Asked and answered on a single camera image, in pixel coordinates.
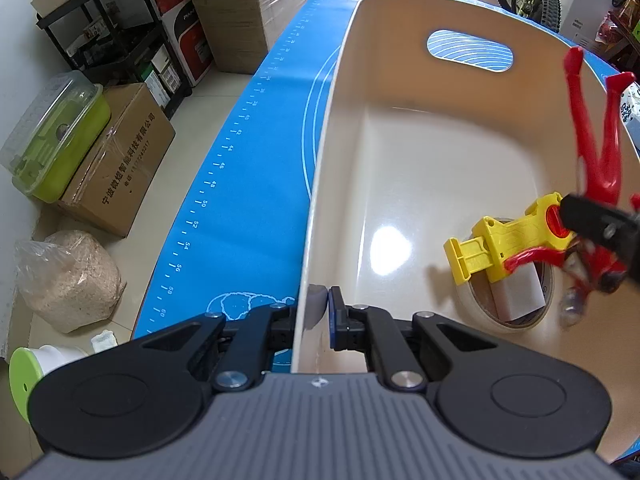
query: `red and white box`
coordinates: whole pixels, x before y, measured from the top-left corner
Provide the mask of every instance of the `red and white box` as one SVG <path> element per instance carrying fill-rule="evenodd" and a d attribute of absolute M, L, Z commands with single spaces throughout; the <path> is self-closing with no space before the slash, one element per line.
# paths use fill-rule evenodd
<path fill-rule="evenodd" d="M 196 86 L 213 64 L 213 55 L 191 0 L 156 0 L 169 41 L 191 86 Z"/>

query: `yellow toy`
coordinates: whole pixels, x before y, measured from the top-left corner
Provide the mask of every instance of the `yellow toy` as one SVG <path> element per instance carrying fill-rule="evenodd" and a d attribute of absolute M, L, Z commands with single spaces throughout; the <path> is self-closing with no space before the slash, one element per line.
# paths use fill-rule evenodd
<path fill-rule="evenodd" d="M 447 240 L 444 251 L 456 285 L 468 282 L 474 272 L 481 270 L 486 270 L 491 283 L 506 278 L 509 272 L 504 269 L 504 261 L 533 247 L 564 251 L 573 234 L 560 222 L 561 200 L 559 193 L 542 196 L 526 209 L 523 217 L 507 223 L 484 216 L 471 229 L 471 240 Z"/>

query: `green storage box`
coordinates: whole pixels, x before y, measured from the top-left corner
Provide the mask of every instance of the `green storage box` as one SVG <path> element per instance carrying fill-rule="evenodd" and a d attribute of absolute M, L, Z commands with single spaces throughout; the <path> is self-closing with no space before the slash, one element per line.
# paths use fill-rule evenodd
<path fill-rule="evenodd" d="M 78 70 L 55 76 L 2 146 L 0 164 L 22 193 L 55 202 L 110 117 L 101 85 Z"/>

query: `red toy figure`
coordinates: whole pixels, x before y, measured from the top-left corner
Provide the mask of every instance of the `red toy figure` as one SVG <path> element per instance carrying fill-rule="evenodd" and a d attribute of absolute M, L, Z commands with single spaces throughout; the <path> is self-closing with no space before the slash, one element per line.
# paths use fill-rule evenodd
<path fill-rule="evenodd" d="M 578 192 L 594 202 L 615 207 L 620 197 L 622 178 L 618 137 L 620 98 L 622 92 L 636 78 L 631 72 L 624 72 L 605 79 L 607 109 L 602 154 L 598 159 L 580 87 L 583 59 L 584 50 L 579 46 L 571 47 L 564 57 L 564 73 L 569 89 L 569 104 L 574 120 L 578 154 Z M 640 196 L 634 195 L 631 202 L 637 210 L 640 206 Z M 587 296 L 592 290 L 607 294 L 614 292 L 620 286 L 626 271 L 613 253 L 580 237 L 575 237 L 565 251 L 545 247 L 522 251 L 505 260 L 504 268 L 513 272 L 517 267 L 529 262 L 544 262 L 560 267 L 574 279 L 574 286 L 569 288 L 562 298 L 561 320 L 567 326 L 580 320 L 584 314 Z"/>

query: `red button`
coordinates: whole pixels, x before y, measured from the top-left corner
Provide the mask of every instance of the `red button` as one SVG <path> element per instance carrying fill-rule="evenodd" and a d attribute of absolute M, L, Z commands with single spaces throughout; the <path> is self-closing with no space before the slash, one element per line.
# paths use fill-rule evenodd
<path fill-rule="evenodd" d="M 546 208 L 546 225 L 558 238 L 567 238 L 571 231 L 562 225 L 560 220 L 560 206 L 553 204 Z"/>

